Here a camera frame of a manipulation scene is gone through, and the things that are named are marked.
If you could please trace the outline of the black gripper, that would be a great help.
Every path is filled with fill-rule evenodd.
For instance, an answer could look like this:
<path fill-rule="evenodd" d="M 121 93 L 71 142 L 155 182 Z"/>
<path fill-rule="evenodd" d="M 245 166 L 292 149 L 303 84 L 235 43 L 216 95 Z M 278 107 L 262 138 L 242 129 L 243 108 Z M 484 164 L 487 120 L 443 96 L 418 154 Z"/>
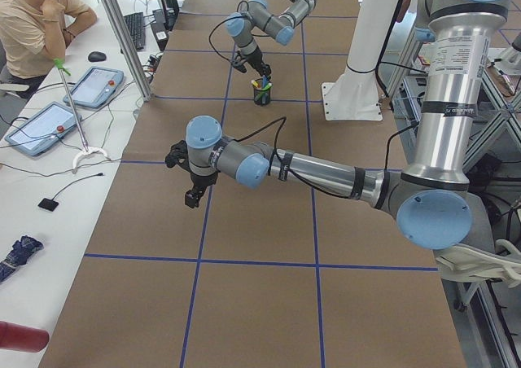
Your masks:
<path fill-rule="evenodd" d="M 185 193 L 185 205 L 190 208 L 199 207 L 199 201 L 204 197 L 206 189 L 217 183 L 218 172 L 212 171 L 209 175 L 197 173 L 190 166 L 188 146 L 185 140 L 181 140 L 170 147 L 164 162 L 170 169 L 178 165 L 190 174 L 192 188 Z"/>
<path fill-rule="evenodd" d="M 260 75 L 271 78 L 271 67 L 263 61 L 263 55 L 259 47 L 257 47 L 252 53 L 246 54 L 241 50 L 235 52 L 235 56 L 232 59 L 232 67 L 246 73 L 247 69 L 245 63 L 248 63 L 253 69 L 255 69 Z"/>

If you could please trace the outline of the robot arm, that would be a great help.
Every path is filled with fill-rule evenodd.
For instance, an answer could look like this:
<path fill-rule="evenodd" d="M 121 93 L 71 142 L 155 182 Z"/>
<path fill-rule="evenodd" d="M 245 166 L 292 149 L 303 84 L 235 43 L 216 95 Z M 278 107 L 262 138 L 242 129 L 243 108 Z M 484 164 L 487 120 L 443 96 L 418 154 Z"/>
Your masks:
<path fill-rule="evenodd" d="M 287 45 L 293 38 L 296 27 L 314 10 L 317 3 L 317 0 L 290 1 L 291 5 L 280 15 L 268 10 L 266 0 L 248 0 L 245 9 L 228 16 L 225 27 L 238 47 L 235 56 L 230 59 L 233 68 L 245 73 L 245 64 L 249 64 L 260 76 L 271 76 L 271 68 L 264 62 L 252 30 L 258 28 L 278 44 Z"/>
<path fill-rule="evenodd" d="M 349 199 L 385 212 L 410 242 L 427 249 L 457 244 L 496 249 L 483 201 L 469 192 L 466 150 L 478 112 L 493 35 L 511 0 L 417 0 L 414 33 L 433 37 L 433 59 L 411 132 L 413 157 L 392 168 L 400 134 L 379 106 L 376 71 L 406 0 L 363 0 L 345 69 L 322 86 L 318 126 L 308 151 L 261 134 L 237 108 L 196 116 L 165 162 L 190 174 L 185 202 L 195 208 L 221 175 L 250 188 L 266 177 L 298 182 L 325 199 Z"/>

